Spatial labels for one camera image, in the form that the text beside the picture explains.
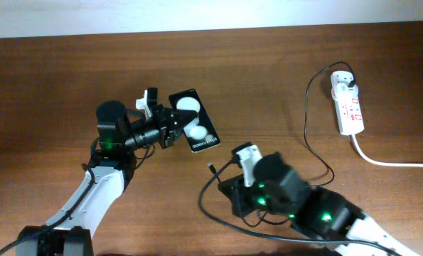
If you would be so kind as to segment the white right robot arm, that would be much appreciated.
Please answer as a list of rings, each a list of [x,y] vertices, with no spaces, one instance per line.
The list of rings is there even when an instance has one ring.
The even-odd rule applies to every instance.
[[[245,217],[255,210],[285,216],[295,231],[325,242],[337,255],[415,254],[341,194],[310,186],[284,163],[280,153],[238,165],[252,172],[255,180],[251,186],[245,185],[243,174],[218,184],[235,216]]]

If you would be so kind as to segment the black Samsung Galaxy phone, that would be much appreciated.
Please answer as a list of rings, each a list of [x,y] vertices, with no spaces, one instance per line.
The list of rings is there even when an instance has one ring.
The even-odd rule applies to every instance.
[[[220,144],[218,133],[195,89],[169,95],[168,100],[175,110],[191,110],[197,113],[197,117],[183,128],[193,153],[205,151]]]

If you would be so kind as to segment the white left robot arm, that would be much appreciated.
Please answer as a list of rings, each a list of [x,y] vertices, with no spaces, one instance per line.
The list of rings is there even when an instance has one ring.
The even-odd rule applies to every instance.
[[[93,255],[92,237],[112,203],[129,185],[142,160],[137,149],[157,143],[172,146],[195,110],[151,106],[152,116],[129,121],[133,112],[121,102],[107,101],[96,111],[99,136],[90,160],[82,165],[85,177],[67,203],[42,226],[26,226],[15,242],[17,255]]]

